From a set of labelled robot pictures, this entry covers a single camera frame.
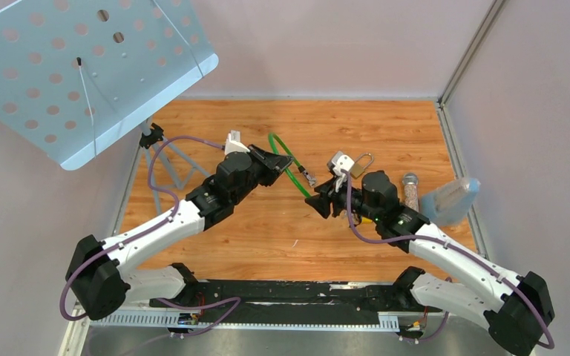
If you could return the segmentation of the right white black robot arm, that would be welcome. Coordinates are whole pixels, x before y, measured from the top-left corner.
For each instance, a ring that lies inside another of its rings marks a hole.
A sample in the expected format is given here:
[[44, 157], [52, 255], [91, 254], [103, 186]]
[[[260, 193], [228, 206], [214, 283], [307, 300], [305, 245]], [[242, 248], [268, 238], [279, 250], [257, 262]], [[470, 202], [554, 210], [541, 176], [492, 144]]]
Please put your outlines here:
[[554, 307], [546, 280], [498, 266], [443, 232], [418, 211], [400, 202], [397, 187], [383, 171], [365, 174], [361, 188], [337, 174], [315, 188], [305, 203], [324, 219], [346, 213], [361, 241], [388, 244], [434, 264], [456, 283], [415, 270], [394, 289], [403, 309], [418, 304], [451, 312], [484, 328], [512, 355], [529, 355], [538, 346], [554, 349], [549, 331]]

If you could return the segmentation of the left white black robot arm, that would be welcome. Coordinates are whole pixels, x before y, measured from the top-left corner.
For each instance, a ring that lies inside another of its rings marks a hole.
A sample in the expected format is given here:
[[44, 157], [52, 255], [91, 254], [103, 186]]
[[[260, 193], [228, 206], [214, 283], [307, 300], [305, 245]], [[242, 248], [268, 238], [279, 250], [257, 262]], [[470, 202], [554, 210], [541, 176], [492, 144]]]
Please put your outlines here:
[[225, 155], [205, 178], [168, 211], [127, 233], [77, 244], [61, 300], [72, 291], [90, 320], [100, 320], [128, 301], [168, 298], [179, 306], [197, 299], [197, 286], [173, 267], [137, 273], [136, 267], [173, 243], [198, 235], [230, 217], [259, 185], [271, 186], [293, 158], [255, 145]]

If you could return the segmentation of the brass padlock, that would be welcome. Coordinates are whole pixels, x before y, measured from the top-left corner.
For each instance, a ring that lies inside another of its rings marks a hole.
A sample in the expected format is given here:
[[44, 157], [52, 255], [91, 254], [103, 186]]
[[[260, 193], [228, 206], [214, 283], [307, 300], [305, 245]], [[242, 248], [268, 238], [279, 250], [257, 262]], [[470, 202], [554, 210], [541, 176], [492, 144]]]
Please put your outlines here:
[[362, 153], [353, 161], [350, 176], [358, 179], [374, 163], [375, 157], [371, 153]]

